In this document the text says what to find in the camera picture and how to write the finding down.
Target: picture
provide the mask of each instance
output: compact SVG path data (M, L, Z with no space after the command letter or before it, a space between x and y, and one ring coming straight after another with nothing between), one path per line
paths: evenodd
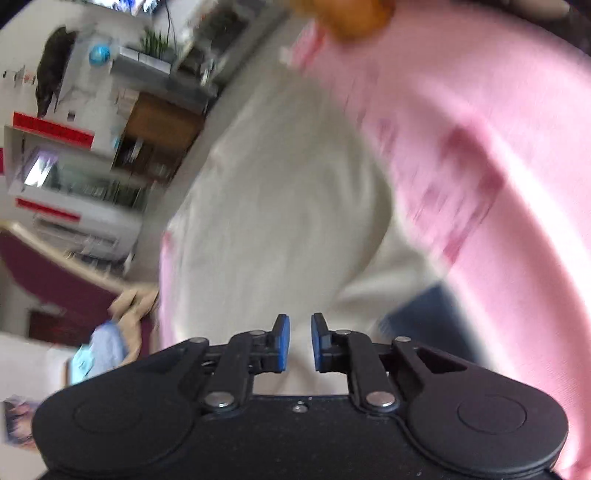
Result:
M26 450L37 450L31 423L39 403L21 397L11 397L4 400L3 405L6 443Z

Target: purple chair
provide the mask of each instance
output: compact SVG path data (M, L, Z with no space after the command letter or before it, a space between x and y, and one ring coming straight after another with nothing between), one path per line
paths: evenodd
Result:
M156 288L152 284L127 284L97 273L74 258L66 258L16 222L0 222L0 257L24 290L66 310L77 323L89 327L111 318L109 306L124 291ZM140 327L142 357L150 354L149 316L141 320Z

